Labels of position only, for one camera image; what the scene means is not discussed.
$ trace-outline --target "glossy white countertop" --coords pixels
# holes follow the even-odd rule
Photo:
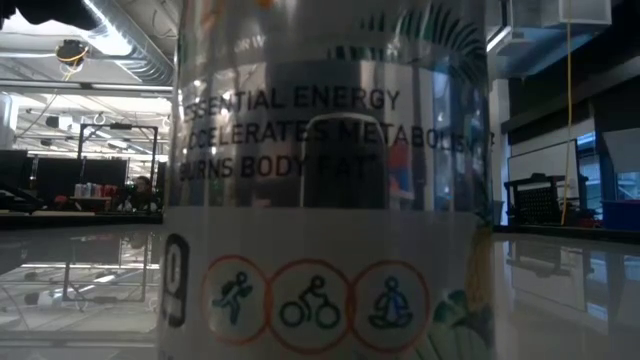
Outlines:
[[[0,360],[155,359],[158,229],[56,230],[46,243],[26,240],[36,232],[14,233],[0,242]],[[80,241],[70,246],[71,237]],[[638,358],[640,246],[520,234],[494,240],[497,359]],[[70,283],[98,303],[61,301],[67,262]],[[115,272],[118,285],[110,284]],[[37,305],[26,305],[27,294],[39,294]]]

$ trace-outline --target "orange circle icon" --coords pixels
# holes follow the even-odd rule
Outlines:
[[[245,345],[267,329],[269,281],[251,260],[227,255],[215,260],[202,282],[202,310],[214,337]]]
[[[413,346],[425,332],[429,289],[411,264],[379,261],[360,272],[351,288],[351,331],[368,348],[397,354]]]
[[[349,280],[330,263],[291,262],[276,271],[269,288],[267,323],[285,348],[303,355],[322,354],[349,333]]]

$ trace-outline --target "cyclist icon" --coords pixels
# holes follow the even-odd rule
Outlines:
[[[315,275],[311,278],[309,286],[298,296],[299,301],[286,302],[280,308],[280,320],[291,328],[300,326],[303,322],[314,321],[324,330],[330,330],[338,326],[340,322],[340,310],[329,300],[327,294],[321,291],[326,285],[325,278]],[[315,309],[309,304],[309,296],[321,301]]]

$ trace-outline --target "running figure icon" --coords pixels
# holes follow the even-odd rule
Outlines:
[[[240,271],[236,274],[236,279],[227,281],[220,289],[221,298],[211,301],[212,307],[230,308],[229,322],[232,325],[238,323],[240,316],[239,298],[246,298],[253,291],[253,286],[247,285],[247,273]]]

